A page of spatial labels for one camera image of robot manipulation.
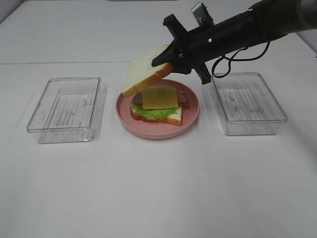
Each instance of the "sandwich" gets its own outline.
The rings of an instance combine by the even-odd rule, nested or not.
[[[184,93],[175,87],[149,88],[173,71],[173,65],[163,63],[152,67],[152,60],[168,45],[156,48],[130,64],[122,94],[133,97],[130,104],[131,117],[146,122],[163,122],[182,125],[183,107],[187,102]]]

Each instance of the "white wall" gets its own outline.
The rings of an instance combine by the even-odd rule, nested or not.
[[[21,4],[22,0],[0,0],[0,23]]]

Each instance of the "pink plate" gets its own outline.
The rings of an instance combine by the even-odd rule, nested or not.
[[[160,122],[145,122],[141,120],[135,120],[130,114],[130,104],[132,97],[126,98],[122,94],[119,95],[116,102],[117,115],[124,126],[129,132],[137,136],[147,139],[167,139],[181,133],[184,133],[190,128],[197,118],[199,112],[199,102],[196,94],[187,86],[182,83],[162,79],[151,87],[176,87],[177,91],[185,93],[188,102],[183,106],[183,119],[182,125],[170,125]]]

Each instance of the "clear plastic container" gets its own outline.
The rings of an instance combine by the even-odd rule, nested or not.
[[[208,92],[226,135],[277,134],[287,116],[259,73],[213,78]]]
[[[100,77],[50,79],[27,125],[43,143],[90,141],[100,130]]]

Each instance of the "black cable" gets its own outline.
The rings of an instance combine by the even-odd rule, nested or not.
[[[224,78],[225,76],[227,76],[230,72],[231,72],[231,62],[232,61],[253,61],[253,60],[257,60],[259,58],[261,58],[262,56],[265,55],[265,53],[267,52],[268,50],[268,47],[270,45],[270,41],[266,44],[266,47],[264,49],[264,51],[257,57],[254,57],[254,58],[250,58],[250,59],[234,59],[236,57],[236,55],[240,52],[240,51],[245,51],[248,49],[248,47],[245,47],[245,48],[242,48],[240,50],[238,50],[236,53],[234,53],[234,55],[231,57],[231,58],[228,58],[226,57],[225,55],[221,56],[219,59],[216,60],[216,62],[213,64],[212,66],[212,69],[211,69],[211,72],[212,72],[212,75],[215,77],[215,78]],[[228,60],[228,71],[227,73],[221,75],[221,76],[217,76],[215,75],[214,73],[214,70],[216,69],[217,65],[222,61],[222,60]]]

